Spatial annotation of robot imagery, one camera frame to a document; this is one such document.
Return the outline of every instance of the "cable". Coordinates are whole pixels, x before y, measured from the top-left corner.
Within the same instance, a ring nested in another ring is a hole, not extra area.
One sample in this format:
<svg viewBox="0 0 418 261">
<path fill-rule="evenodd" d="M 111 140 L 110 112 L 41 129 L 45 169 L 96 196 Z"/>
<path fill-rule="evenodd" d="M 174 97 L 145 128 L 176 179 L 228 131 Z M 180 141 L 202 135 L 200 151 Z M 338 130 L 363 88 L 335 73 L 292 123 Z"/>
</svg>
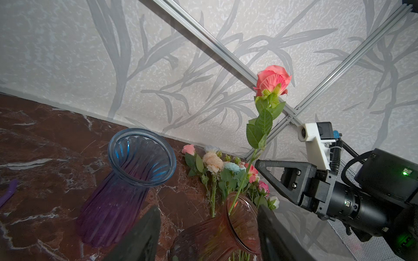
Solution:
<svg viewBox="0 0 418 261">
<path fill-rule="evenodd" d="M 347 143 L 345 143 L 343 140 L 342 141 L 342 147 L 343 149 L 345 149 L 353 158 L 356 158 L 359 156 L 359 154 L 357 152 L 355 152 Z M 364 164 L 366 162 L 366 160 L 360 160 L 359 161 L 361 164 Z"/>
<path fill-rule="evenodd" d="M 345 165 L 344 169 L 343 169 L 343 170 L 342 170 L 342 172 L 341 172 L 341 179 L 342 179 L 342 181 L 344 181 L 344 183 L 345 183 L 346 185 L 348 185 L 348 186 L 350 186 L 350 187 L 352 187 L 352 188 L 354 188 L 354 189 L 358 189 L 358 187 L 357 187 L 356 185 L 354 185 L 354 183 L 353 183 L 353 182 L 351 182 L 351 181 L 347 178 L 347 175 L 346 175 L 347 169 L 348 169 L 349 167 L 351 167 L 351 165 L 353 165 L 354 163 L 356 163 L 356 162 L 358 162 L 358 161 L 360 161 L 360 160 L 367 159 L 368 157 L 370 157 L 370 155 L 372 154 L 372 152 L 373 152 L 373 151 L 368 151 L 368 152 L 365 152 L 365 153 L 363 153 L 363 154 L 361 154 L 361 155 L 359 155 L 359 156 L 355 157 L 354 159 L 350 160 L 350 161 L 349 161 L 349 162 Z"/>
<path fill-rule="evenodd" d="M 336 142 L 332 143 L 331 146 L 329 147 L 331 149 L 329 167 L 331 168 L 332 171 L 335 172 L 335 174 L 338 174 L 338 170 L 340 167 L 341 149 L 343 148 L 342 147 L 343 143 L 344 141 L 339 139 Z"/>
</svg>

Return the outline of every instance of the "brown marble surface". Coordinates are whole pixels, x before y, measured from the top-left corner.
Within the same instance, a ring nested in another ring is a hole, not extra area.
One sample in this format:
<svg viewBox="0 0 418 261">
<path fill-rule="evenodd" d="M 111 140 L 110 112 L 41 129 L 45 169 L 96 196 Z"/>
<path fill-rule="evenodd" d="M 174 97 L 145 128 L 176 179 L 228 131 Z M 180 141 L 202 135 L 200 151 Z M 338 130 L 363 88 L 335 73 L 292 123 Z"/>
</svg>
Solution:
<svg viewBox="0 0 418 261">
<path fill-rule="evenodd" d="M 109 248 L 83 244 L 75 219 L 88 196 L 110 172 L 107 145 L 126 127 L 33 101 L 0 94 L 0 195 L 18 179 L 0 208 L 0 260 L 100 261 Z M 141 210 L 161 210 L 156 260 L 183 229 L 209 218 L 206 191 L 188 177 L 181 149 L 173 177 L 151 188 Z"/>
</svg>

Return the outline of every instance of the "pink flower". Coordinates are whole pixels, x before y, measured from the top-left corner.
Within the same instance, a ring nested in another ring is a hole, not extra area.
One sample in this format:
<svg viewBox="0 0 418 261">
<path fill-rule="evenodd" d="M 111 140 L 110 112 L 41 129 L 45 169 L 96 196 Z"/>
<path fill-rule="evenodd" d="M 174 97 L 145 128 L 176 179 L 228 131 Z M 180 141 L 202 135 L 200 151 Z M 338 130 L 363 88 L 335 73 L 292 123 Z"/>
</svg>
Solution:
<svg viewBox="0 0 418 261">
<path fill-rule="evenodd" d="M 255 90 L 257 90 L 257 96 L 263 96 L 262 92 L 264 90 L 273 93 L 278 84 L 281 84 L 281 87 L 276 90 L 276 94 L 278 96 L 287 94 L 288 91 L 286 88 L 291 79 L 292 76 L 289 76 L 283 67 L 271 65 L 264 71 L 258 73 L 257 87 L 255 88 Z"/>
<path fill-rule="evenodd" d="M 190 155 L 194 155 L 195 149 L 193 144 L 185 145 L 181 150 L 181 153 L 186 154 L 189 153 Z"/>
<path fill-rule="evenodd" d="M 260 180 L 260 176 L 258 175 L 258 170 L 252 164 L 251 164 L 250 170 L 248 171 L 248 175 L 250 175 L 250 183 Z"/>
<path fill-rule="evenodd" d="M 253 175 L 253 174 L 258 174 L 258 170 L 254 167 L 254 165 L 253 165 L 253 164 L 251 164 L 251 167 L 250 167 L 250 170 L 248 171 L 248 174 L 251 174 L 251 175 Z"/>
<path fill-rule="evenodd" d="M 267 193 L 267 196 L 268 196 L 268 194 L 270 193 L 270 190 L 268 189 L 268 185 L 267 185 L 267 184 L 265 184 L 263 181 L 260 181 L 260 183 L 259 183 L 259 185 L 258 185 L 258 189 L 259 189 L 260 191 L 263 191 L 263 189 L 264 189 L 264 192 L 266 192 L 266 193 Z"/>
</svg>

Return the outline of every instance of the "flower bouquet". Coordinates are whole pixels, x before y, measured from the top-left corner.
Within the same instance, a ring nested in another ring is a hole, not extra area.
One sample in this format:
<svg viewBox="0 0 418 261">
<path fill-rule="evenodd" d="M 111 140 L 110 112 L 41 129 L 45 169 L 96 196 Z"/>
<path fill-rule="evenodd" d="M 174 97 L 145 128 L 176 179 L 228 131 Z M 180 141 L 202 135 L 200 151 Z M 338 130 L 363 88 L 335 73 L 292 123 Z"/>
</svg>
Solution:
<svg viewBox="0 0 418 261">
<path fill-rule="evenodd" d="M 280 102 L 279 96 L 287 94 L 286 87 L 290 81 L 291 76 L 281 66 L 272 65 L 258 73 L 255 88 L 257 94 L 254 100 L 259 116 L 249 120 L 246 128 L 247 141 L 254 149 L 249 162 L 244 162 L 238 157 L 234 157 L 232 160 L 229 155 L 223 157 L 220 149 L 215 146 L 206 146 L 206 154 L 203 157 L 196 153 L 194 145 L 184 146 L 182 152 L 185 154 L 186 164 L 190 167 L 189 176 L 200 176 L 209 197 L 212 217 L 216 215 L 215 199 L 217 191 L 220 192 L 222 202 L 227 198 L 229 199 L 226 204 L 229 208 L 228 215 L 231 215 L 234 207 L 237 206 L 237 200 L 241 193 L 245 194 L 257 208 L 260 205 L 265 205 L 271 210 L 278 207 L 277 197 L 268 197 L 270 193 L 268 185 L 260 180 L 258 171 L 252 163 L 265 150 L 273 120 L 281 114 L 285 106 L 285 102 Z M 211 180 L 211 189 L 209 189 L 209 180 Z M 236 256 L 238 260 L 250 259 L 250 254 L 241 250 L 232 255 L 232 260 L 235 260 Z"/>
</svg>

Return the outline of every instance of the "purple glass vase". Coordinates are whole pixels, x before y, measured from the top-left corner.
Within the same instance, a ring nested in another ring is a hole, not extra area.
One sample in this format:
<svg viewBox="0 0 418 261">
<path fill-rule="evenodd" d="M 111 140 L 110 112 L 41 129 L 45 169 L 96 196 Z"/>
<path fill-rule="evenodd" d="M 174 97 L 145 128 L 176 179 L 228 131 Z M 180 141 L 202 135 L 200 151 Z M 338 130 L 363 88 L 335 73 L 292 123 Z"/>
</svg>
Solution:
<svg viewBox="0 0 418 261">
<path fill-rule="evenodd" d="M 128 232 L 148 189 L 167 181 L 176 156 L 165 139 L 144 129 L 125 129 L 109 142 L 112 172 L 81 209 L 76 228 L 93 247 L 117 243 Z"/>
</svg>

